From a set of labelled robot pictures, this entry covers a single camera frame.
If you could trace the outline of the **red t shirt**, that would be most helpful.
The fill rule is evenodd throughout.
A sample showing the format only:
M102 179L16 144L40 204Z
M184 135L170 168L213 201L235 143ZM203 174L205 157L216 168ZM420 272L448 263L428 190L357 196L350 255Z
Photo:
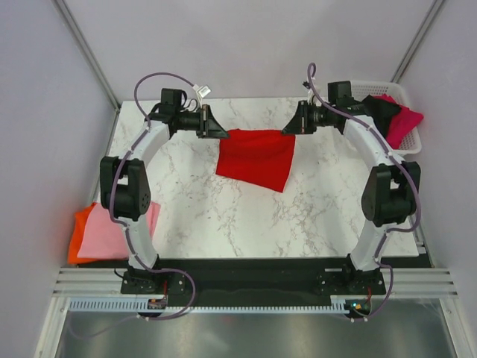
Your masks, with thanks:
M291 171L296 138L279 130L228 131L220 141L215 173L283 192Z

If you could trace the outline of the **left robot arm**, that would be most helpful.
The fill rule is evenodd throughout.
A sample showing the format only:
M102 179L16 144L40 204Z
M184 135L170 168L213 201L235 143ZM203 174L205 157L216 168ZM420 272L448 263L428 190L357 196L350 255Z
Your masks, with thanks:
M198 103L193 111L184 107L186 93L181 89L162 89L160 102L148 113L137 104L145 116L140 132L121 157L106 156L100 162L101 205L120 226L127 243L128 265L141 271L137 283L147 293L158 292L164 282L146 220L151 204L148 164L178 131L192 131L201 139L229 136L211 107L203 103L210 88L194 85L193 90Z

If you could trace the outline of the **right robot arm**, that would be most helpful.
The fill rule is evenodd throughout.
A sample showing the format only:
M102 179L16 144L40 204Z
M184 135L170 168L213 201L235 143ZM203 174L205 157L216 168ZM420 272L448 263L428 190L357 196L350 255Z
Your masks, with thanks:
M357 100L349 81L330 83L328 100L319 96L312 79L303 86L308 98L299 101L282 134L306 135L318 128L334 128L354 146L369 170L361 196L364 227L350 253L353 268L341 275L343 288L359 293L368 285L366 272L381 266L388 234L402 231L400 224L420 214L421 169L405 161L386 141L385 127L400 113L398 104L372 95Z

